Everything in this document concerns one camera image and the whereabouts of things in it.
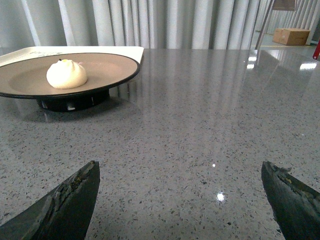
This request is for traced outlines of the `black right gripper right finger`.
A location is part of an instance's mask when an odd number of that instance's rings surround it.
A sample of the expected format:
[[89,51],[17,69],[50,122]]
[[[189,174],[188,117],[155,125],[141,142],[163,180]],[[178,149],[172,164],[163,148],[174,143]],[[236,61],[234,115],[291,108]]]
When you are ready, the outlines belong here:
[[264,161],[261,179],[274,218],[287,240],[320,238],[320,193],[289,174],[289,169]]

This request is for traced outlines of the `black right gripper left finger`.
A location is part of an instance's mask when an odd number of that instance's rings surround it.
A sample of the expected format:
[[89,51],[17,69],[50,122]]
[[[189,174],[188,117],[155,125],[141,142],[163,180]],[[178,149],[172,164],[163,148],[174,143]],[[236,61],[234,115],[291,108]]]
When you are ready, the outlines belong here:
[[100,185],[90,161],[56,188],[0,227],[2,240],[83,240]]

